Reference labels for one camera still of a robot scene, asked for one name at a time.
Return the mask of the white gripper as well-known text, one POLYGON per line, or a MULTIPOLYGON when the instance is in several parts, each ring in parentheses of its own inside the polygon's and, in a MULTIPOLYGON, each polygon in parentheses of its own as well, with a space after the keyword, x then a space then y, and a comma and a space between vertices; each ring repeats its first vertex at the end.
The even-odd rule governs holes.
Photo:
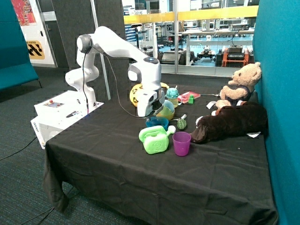
POLYGON ((157 115, 163 110, 165 93, 162 88, 158 90, 140 90, 137 93, 137 113, 139 117, 157 115))

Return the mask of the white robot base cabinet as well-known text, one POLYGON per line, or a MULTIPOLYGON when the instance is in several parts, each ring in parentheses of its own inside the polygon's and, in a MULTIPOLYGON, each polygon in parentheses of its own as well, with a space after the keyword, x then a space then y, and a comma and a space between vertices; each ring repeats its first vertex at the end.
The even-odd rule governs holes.
POLYGON ((45 149, 47 141, 103 104, 90 101, 87 107, 84 94, 68 90, 34 105, 37 117, 31 120, 31 125, 41 148, 45 149))

